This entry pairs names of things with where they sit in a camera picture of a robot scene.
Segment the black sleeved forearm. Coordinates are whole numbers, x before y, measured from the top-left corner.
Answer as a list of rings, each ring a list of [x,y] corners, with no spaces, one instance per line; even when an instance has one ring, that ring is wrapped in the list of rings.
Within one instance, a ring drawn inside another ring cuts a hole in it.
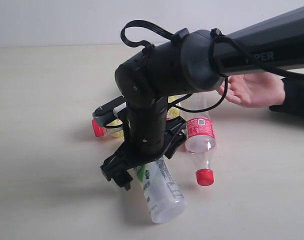
[[[272,105],[269,110],[304,118],[304,80],[282,78],[285,98],[281,105]]]

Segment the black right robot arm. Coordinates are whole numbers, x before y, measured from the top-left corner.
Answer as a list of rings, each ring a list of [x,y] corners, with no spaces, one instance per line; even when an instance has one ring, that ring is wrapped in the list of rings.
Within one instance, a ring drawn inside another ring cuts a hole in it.
[[[166,118],[176,106],[168,102],[170,96],[211,92],[228,76],[262,71],[304,80],[304,74],[295,73],[304,68],[304,6],[228,35],[217,28],[171,33],[145,20],[126,27],[145,28],[167,39],[155,46],[130,41],[122,31],[127,46],[142,50],[115,70],[121,95],[92,114],[101,127],[110,128],[116,119],[122,122],[124,141],[100,168],[108,181],[126,190],[132,181],[129,169],[171,158],[186,141],[186,121]]]

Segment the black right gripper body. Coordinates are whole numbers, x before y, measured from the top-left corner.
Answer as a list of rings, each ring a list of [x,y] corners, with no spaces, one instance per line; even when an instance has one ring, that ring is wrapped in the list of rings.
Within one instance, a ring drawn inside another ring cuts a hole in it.
[[[145,142],[146,149],[140,148],[134,144],[130,135],[130,128],[124,127],[124,142],[114,152],[113,155],[106,158],[100,166],[104,177],[111,181],[118,173],[129,169],[154,162],[162,156],[171,159],[177,149],[186,141],[187,136],[183,133],[187,122],[182,117],[169,119],[165,122],[165,127],[158,127],[161,133],[158,142],[161,147]]]

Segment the open bare human hand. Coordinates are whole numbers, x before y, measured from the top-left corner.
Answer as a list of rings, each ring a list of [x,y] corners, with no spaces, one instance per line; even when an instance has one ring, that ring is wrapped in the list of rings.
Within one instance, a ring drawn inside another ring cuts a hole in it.
[[[281,78],[262,72],[229,76],[225,99],[245,108],[266,108],[282,105],[285,95]]]

